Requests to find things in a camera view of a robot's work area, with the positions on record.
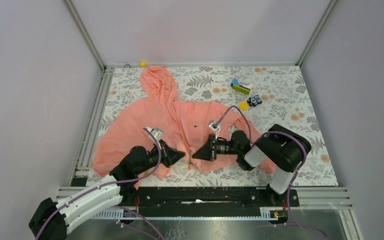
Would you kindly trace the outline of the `salmon pink hooded jacket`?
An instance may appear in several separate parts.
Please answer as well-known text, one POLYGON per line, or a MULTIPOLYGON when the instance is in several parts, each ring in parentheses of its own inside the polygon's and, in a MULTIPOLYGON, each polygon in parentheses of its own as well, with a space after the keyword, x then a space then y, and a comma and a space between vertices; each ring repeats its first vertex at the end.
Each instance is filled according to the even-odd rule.
POLYGON ((275 170, 267 159, 251 171, 242 170, 234 155, 214 162, 192 158, 207 140, 211 120, 221 120, 220 136, 228 139, 242 130, 255 141, 265 131, 253 111, 245 116, 232 105, 244 100, 230 84, 257 79, 253 67, 120 68, 112 78, 101 130, 92 161, 93 178, 107 175, 135 146, 146 149, 153 141, 145 127, 159 128, 169 146, 186 156, 172 167, 159 166, 142 173, 142 186, 261 186, 275 170))

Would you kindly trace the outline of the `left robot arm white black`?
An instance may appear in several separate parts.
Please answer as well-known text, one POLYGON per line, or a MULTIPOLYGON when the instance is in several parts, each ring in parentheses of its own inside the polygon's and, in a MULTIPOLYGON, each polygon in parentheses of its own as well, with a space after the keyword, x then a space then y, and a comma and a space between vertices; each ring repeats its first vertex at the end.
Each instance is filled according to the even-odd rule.
POLYGON ((169 168, 185 155, 163 140, 152 150, 135 146, 98 183, 59 200, 50 197, 43 200, 28 227, 37 240, 65 240, 75 228, 96 214, 118 204, 132 204, 134 185, 142 179, 140 174, 149 169, 156 170, 160 164, 169 168))

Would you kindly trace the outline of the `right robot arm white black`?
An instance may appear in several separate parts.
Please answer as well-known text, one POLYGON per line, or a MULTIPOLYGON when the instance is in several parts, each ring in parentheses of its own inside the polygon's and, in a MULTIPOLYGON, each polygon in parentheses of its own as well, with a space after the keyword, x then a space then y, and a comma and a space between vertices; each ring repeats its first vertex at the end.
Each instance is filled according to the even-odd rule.
POLYGON ((266 198, 271 205, 279 206, 287 199, 286 191, 293 182, 295 172, 311 149, 311 144, 304 137, 274 124, 255 143, 251 143, 242 130, 234 131, 230 140, 211 133, 192 157, 214 162, 219 155, 236 155, 236 163, 244 171, 251 171, 264 160, 271 160, 275 168, 266 198))

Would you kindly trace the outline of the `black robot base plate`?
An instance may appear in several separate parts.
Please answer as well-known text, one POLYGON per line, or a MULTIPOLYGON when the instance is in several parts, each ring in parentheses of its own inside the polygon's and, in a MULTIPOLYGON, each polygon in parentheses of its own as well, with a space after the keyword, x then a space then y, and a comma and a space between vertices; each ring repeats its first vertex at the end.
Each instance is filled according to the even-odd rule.
POLYGON ((283 211, 300 201, 296 190, 277 194, 266 187, 139 187, 119 205, 146 216, 251 216, 258 208, 283 211))

